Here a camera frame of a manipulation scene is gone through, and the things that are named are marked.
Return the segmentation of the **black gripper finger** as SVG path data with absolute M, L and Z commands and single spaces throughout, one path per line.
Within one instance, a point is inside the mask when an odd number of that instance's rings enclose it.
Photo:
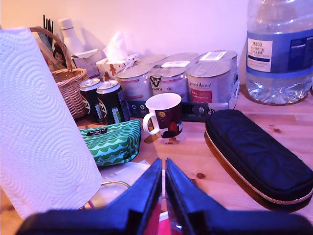
M 210 225 L 211 212 L 223 212 L 225 208 L 196 186 L 171 160 L 166 160 L 166 200 L 170 219 L 181 226 L 183 235 L 214 235 Z
M 162 163 L 156 159 L 124 193 L 105 207 L 106 235 L 156 235 L 162 193 Z

